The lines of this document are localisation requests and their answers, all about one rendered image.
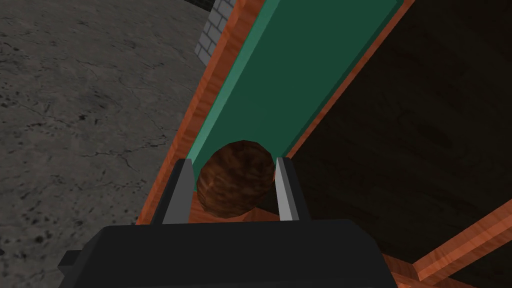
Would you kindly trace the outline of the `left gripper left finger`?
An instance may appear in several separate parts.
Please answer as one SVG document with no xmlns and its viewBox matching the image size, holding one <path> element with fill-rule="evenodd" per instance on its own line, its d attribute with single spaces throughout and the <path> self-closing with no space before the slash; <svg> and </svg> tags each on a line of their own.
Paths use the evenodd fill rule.
<svg viewBox="0 0 512 288">
<path fill-rule="evenodd" d="M 192 160 L 189 158 L 178 159 L 153 214 L 151 224 L 188 223 L 194 187 L 195 177 Z"/>
</svg>

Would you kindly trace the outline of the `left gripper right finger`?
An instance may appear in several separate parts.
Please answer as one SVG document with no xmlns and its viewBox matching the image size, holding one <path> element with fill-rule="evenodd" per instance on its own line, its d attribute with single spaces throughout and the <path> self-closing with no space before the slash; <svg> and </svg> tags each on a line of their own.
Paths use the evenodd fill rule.
<svg viewBox="0 0 512 288">
<path fill-rule="evenodd" d="M 281 221 L 311 221 L 293 162 L 278 157 L 275 168 L 275 190 L 279 219 Z"/>
</svg>

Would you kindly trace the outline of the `brown round door knob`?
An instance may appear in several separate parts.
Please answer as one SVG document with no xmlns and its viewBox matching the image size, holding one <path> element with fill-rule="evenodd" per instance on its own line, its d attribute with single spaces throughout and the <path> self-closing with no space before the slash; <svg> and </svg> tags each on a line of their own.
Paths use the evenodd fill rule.
<svg viewBox="0 0 512 288">
<path fill-rule="evenodd" d="M 197 198 L 217 218 L 239 217 L 255 208 L 275 177 L 272 154 L 257 142 L 240 140 L 221 147 L 200 169 Z"/>
</svg>

